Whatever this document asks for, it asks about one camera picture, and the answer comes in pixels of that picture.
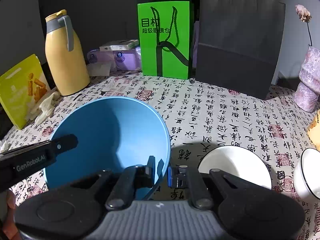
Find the person's left hand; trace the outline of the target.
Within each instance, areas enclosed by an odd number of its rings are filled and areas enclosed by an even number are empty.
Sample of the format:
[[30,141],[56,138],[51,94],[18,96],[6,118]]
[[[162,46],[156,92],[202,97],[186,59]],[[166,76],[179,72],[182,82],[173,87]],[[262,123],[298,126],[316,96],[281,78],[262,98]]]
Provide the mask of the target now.
[[21,239],[20,233],[14,222],[14,214],[16,211],[16,197],[11,190],[7,190],[6,199],[7,202],[7,215],[3,225],[1,225],[1,232],[3,232],[8,239]]

